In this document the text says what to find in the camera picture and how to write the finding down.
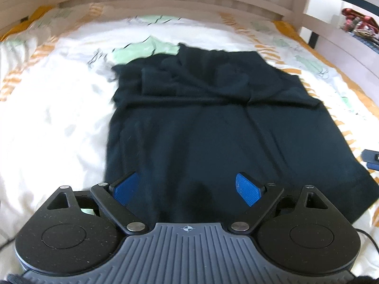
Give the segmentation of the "dark navy garment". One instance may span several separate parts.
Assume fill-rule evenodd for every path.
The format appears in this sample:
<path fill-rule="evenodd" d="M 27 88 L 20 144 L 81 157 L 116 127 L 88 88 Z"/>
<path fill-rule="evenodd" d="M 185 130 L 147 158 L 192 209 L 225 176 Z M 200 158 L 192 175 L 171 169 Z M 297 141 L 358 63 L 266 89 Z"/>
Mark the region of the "dark navy garment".
<path fill-rule="evenodd" d="M 247 209 L 236 175 L 315 185 L 350 222 L 377 199 L 323 103 L 253 51 L 182 45 L 116 65 L 105 181 L 138 181 L 127 208 L 157 222 L 231 222 Z"/>

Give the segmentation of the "white patterned duvet cover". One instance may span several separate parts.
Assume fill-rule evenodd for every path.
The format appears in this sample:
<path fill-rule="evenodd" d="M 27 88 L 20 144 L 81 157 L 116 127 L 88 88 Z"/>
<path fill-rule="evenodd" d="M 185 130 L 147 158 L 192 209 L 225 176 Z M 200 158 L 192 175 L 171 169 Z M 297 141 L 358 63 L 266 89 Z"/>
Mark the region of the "white patterned duvet cover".
<path fill-rule="evenodd" d="M 315 55 L 282 21 L 240 19 L 227 13 L 129 14 L 92 4 L 68 9 L 81 19 L 47 41 L 1 103 L 1 278 L 24 269 L 15 252 L 23 226 L 57 188 L 87 191 L 105 181 L 110 120 L 118 88 L 114 67 L 182 45 L 207 51 L 253 51 L 297 76 L 320 100 L 349 149 L 378 144 L 378 118 L 338 70 Z M 378 199 L 354 222 L 378 237 Z"/>

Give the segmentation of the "red clutter on shelf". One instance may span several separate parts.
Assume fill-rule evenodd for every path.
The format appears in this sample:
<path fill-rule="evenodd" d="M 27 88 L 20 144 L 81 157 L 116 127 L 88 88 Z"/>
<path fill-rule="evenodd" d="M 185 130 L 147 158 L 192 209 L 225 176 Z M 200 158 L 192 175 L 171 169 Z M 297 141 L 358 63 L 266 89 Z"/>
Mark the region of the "red clutter on shelf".
<path fill-rule="evenodd" d="M 361 14 L 351 8 L 343 8 L 341 14 L 345 18 L 345 22 L 341 26 L 344 31 L 378 39 L 378 23 L 373 17 Z"/>

